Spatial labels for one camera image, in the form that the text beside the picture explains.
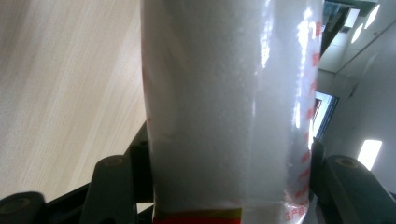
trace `plastic wrap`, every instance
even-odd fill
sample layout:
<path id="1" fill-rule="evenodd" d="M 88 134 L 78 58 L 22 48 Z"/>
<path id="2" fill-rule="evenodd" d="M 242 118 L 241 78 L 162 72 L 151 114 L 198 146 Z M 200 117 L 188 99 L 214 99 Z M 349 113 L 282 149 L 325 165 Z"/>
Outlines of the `plastic wrap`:
<path id="1" fill-rule="evenodd" d="M 154 222 L 301 222 L 322 1 L 141 7 Z"/>

